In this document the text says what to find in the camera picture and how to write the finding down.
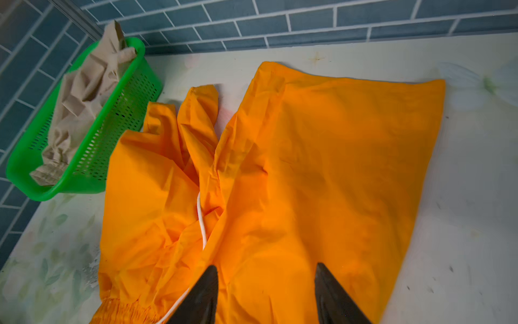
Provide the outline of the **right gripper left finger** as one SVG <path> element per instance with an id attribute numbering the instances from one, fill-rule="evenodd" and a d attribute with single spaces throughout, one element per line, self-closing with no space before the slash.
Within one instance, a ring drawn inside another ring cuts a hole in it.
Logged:
<path id="1" fill-rule="evenodd" d="M 168 318 L 167 324 L 214 324 L 218 291 L 217 268 L 210 265 Z"/>

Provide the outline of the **orange shorts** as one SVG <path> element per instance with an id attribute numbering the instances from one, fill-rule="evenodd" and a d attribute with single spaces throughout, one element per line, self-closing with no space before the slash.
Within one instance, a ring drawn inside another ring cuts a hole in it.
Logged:
<path id="1" fill-rule="evenodd" d="M 109 161 L 93 323 L 165 322 L 210 266 L 217 323 L 317 323 L 319 263 L 378 323 L 445 93 L 264 62 L 221 136 L 212 85 L 150 103 Z"/>

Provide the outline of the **green plastic basket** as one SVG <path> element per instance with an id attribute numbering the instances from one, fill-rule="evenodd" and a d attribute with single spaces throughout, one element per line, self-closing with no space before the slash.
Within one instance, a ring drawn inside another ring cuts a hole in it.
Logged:
<path id="1" fill-rule="evenodd" d="M 43 164 L 42 152 L 48 145 L 58 87 L 12 149 L 5 169 L 7 179 L 29 199 L 42 202 L 59 193 L 97 194 L 105 190 L 109 159 L 118 140 L 125 131 L 138 131 L 142 127 L 148 103 L 156 101 L 163 90 L 162 82 L 144 58 L 144 43 L 134 37 L 126 41 L 137 56 L 56 185 L 40 186 L 30 174 Z"/>

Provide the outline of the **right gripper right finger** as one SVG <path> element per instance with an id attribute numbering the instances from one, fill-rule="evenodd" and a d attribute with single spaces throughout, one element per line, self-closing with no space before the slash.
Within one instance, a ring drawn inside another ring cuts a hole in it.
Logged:
<path id="1" fill-rule="evenodd" d="M 318 263 L 315 296 L 320 324 L 371 324 L 324 263 Z"/>

